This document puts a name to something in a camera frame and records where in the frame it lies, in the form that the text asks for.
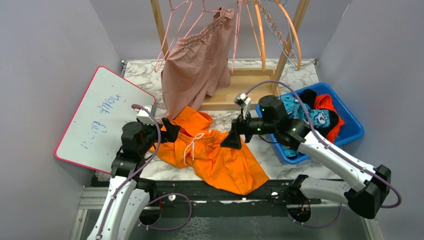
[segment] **elastic waistband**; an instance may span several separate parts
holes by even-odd
[[[186,131],[181,130],[178,133],[177,139],[183,141],[186,144],[190,144],[193,141],[194,137],[187,136],[186,133],[187,133]],[[206,132],[202,138],[198,138],[194,140],[194,142],[196,144],[213,144],[216,142],[220,142],[220,140],[223,139],[223,134],[225,133],[222,133],[213,129],[210,132]]]
[[[180,48],[188,47],[194,44],[200,43],[202,39],[207,38],[209,35],[213,34],[215,30],[220,27],[226,19],[231,19],[234,16],[234,10],[227,10],[223,7],[219,8],[219,12],[213,17],[214,20],[212,23],[207,25],[200,33],[191,35],[186,38],[179,38],[176,42],[176,46]]]

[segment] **white marble surface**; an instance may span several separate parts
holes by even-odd
[[[266,62],[267,67],[275,67],[277,60],[269,60]],[[259,60],[238,60],[235,63],[236,68],[260,68]],[[154,62],[151,60],[133,60],[127,63],[124,78],[140,86],[156,97],[157,110],[156,119],[160,119],[165,113],[165,105],[162,99],[161,74],[160,70],[154,72]],[[302,68],[295,71],[290,65],[286,65],[281,81],[287,83],[293,89],[301,89],[303,87],[317,83],[318,76],[313,60],[302,61]],[[281,93],[287,93],[288,90],[280,88]],[[206,111],[215,122],[211,129],[217,129],[221,132],[229,131],[231,121],[239,115],[239,111]],[[251,111],[253,117],[257,117],[255,110]],[[262,141],[257,135],[253,136],[250,143],[247,144],[250,151],[256,157],[263,170],[270,179],[294,179],[299,174],[306,174],[314,178],[320,179],[337,179],[339,178],[328,168],[316,162],[313,159],[306,160],[302,163],[291,165],[281,164],[275,155],[269,143]],[[143,170],[141,176],[152,180],[200,180],[195,175],[191,166],[186,168],[176,168],[155,157],[148,166]],[[99,179],[108,179],[109,176],[100,174]]]

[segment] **wooden clothing rack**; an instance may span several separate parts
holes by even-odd
[[[297,4],[296,12],[294,17],[291,19],[296,32],[299,31],[301,23],[304,19],[305,13],[308,9],[310,0],[299,0]],[[159,6],[159,0],[150,0],[151,8],[153,10],[154,20],[156,22],[157,33],[159,34],[160,42],[163,43],[163,54],[165,59],[168,57],[168,43],[165,39],[165,27],[164,21]],[[292,41],[290,32],[287,34],[286,43],[284,49],[289,52],[292,49]],[[239,110],[236,104],[234,104],[234,98],[240,94],[246,92],[254,84],[257,84],[266,80],[279,80],[283,74],[283,69],[287,63],[287,57],[284,52],[281,53],[276,68],[267,68],[262,71],[261,68],[234,68],[231,74],[231,84],[227,87],[217,89],[213,97],[205,98],[200,111],[208,110]],[[262,84],[255,88],[249,97],[251,97],[251,105],[253,108],[256,107],[261,97],[266,95],[280,96],[280,88],[277,83]]]

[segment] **drawstring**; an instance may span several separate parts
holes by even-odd
[[[193,162],[195,161],[195,140],[201,139],[203,137],[203,135],[205,135],[205,134],[204,133],[196,134],[196,136],[193,138],[193,140],[191,140],[190,144],[185,147],[185,149],[184,149],[184,165],[187,166],[186,152],[187,152],[187,149],[189,149],[190,146],[191,146],[191,158],[193,159]]]

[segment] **blue basket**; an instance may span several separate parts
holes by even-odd
[[[337,96],[337,94],[334,92],[334,90],[326,83],[319,82],[311,86],[304,87],[302,89],[299,89],[296,91],[296,93],[299,95],[303,90],[305,89],[311,89],[314,90],[318,95],[328,94],[331,96],[332,104],[337,112],[337,114],[343,119],[344,125],[340,128],[340,132],[338,136],[336,137],[334,144],[336,146],[341,146],[347,143],[350,143],[354,140],[357,140],[361,138],[364,135],[364,128],[362,125],[358,122],[356,117],[349,111],[349,109],[346,107],[346,105],[342,102],[342,100]],[[284,95],[291,95],[293,96],[293,93],[286,93]],[[256,106],[256,112],[259,115],[259,117],[262,117],[262,113],[260,110],[259,105]],[[267,136],[271,140],[271,142],[276,142],[277,139],[274,137],[273,134],[269,134]],[[284,155],[283,149],[280,144],[272,144],[272,147],[274,148],[274,151],[278,157],[278,160],[280,163],[288,163],[288,164],[298,164],[300,162],[303,162],[310,157],[308,155],[304,155],[302,153],[297,154],[296,159],[288,159],[286,155]]]

